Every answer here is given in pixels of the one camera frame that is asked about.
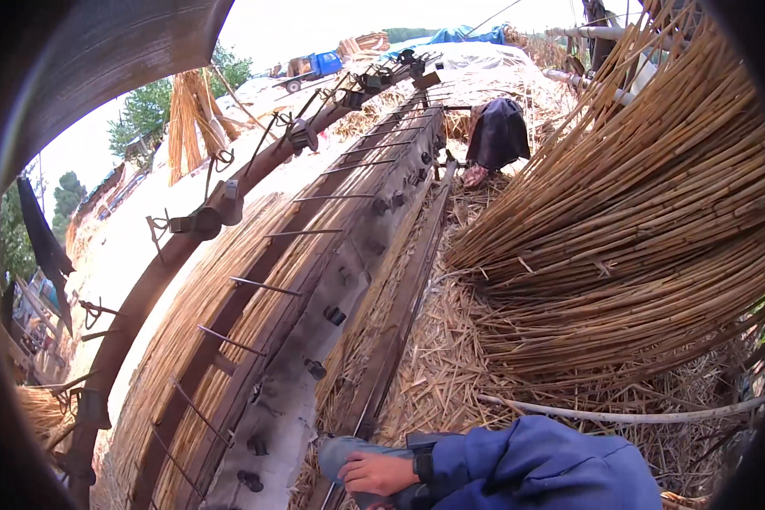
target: blue tarp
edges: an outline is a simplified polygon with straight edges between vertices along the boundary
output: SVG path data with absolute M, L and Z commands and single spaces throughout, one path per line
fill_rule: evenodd
M 503 28 L 507 26 L 507 23 L 499 25 L 490 29 L 490 32 L 476 31 L 472 34 L 470 31 L 473 29 L 467 25 L 460 25 L 458 27 L 442 28 L 433 37 L 430 37 L 428 41 L 424 41 L 426 37 L 419 37 L 418 39 L 412 39 L 406 41 L 412 43 L 410 46 L 401 46 L 397 49 L 391 49 L 388 53 L 383 53 L 382 58 L 395 59 L 401 51 L 406 49 L 413 49 L 417 46 L 424 46 L 428 44 L 440 44 L 440 43 L 492 43 L 492 44 L 504 44 L 504 32 Z

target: wooden post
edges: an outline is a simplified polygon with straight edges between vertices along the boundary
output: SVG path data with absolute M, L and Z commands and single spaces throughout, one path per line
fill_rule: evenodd
M 213 69 L 213 72 L 215 73 L 215 76 L 218 77 L 219 81 L 224 85 L 224 88 L 227 89 L 227 92 L 229 92 L 230 97 L 232 97 L 234 99 L 235 104 L 238 105 L 238 107 L 241 108 L 244 111 L 244 113 L 246 113 L 249 116 L 249 118 L 252 119 L 252 122 L 254 122 L 254 123 L 256 123 L 258 125 L 259 128 L 261 128 L 263 130 L 266 130 L 265 126 L 263 124 L 261 124 L 261 122 L 257 118 L 253 117 L 252 113 L 247 111 L 247 109 L 244 106 L 244 104 L 241 103 L 238 100 L 238 97 L 235 96 L 235 92 L 232 90 L 232 87 L 230 87 L 229 83 L 227 83 L 227 79 L 224 77 L 223 74 L 221 74 L 221 71 L 218 70 L 218 68 L 215 66 L 215 64 L 210 64 L 210 68 Z M 274 140 L 278 139 L 278 137 L 275 136 L 275 134 L 272 133 L 271 131 L 269 133 L 269 136 L 271 136 L 272 139 L 274 139 Z
M 48 320 L 48 317 L 46 317 L 42 312 L 42 303 L 40 300 L 34 295 L 33 292 L 31 292 L 31 289 L 28 288 L 28 285 L 25 281 L 19 277 L 14 277 L 14 280 L 17 281 L 17 285 L 20 286 L 20 290 L 23 292 L 23 295 L 28 299 L 28 304 L 31 305 L 31 309 L 34 310 L 38 317 L 40 317 L 40 320 L 43 322 L 43 324 L 45 324 L 45 327 L 51 330 L 51 333 L 54 333 L 54 337 L 56 338 L 59 332 L 57 331 L 57 328 L 51 324 L 51 321 Z

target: wristwatch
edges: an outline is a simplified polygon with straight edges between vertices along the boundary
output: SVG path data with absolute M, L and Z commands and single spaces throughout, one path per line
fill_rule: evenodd
M 414 474 L 419 477 L 420 483 L 433 482 L 433 454 L 431 450 L 422 450 L 414 453 Z

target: blue sleeve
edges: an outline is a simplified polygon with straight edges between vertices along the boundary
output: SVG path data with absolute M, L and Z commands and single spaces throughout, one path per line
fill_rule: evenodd
M 433 450 L 434 510 L 661 510 L 640 452 L 620 436 L 588 436 L 545 416 L 476 428 Z

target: blue truck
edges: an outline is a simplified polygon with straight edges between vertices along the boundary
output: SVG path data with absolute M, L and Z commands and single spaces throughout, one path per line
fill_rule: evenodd
M 310 70 L 308 73 L 292 76 L 291 78 L 273 85 L 273 87 L 285 87 L 289 94 L 299 91 L 303 82 L 313 82 L 324 76 L 335 74 L 343 68 L 343 62 L 334 51 L 326 53 L 312 53 L 304 57 L 309 62 Z

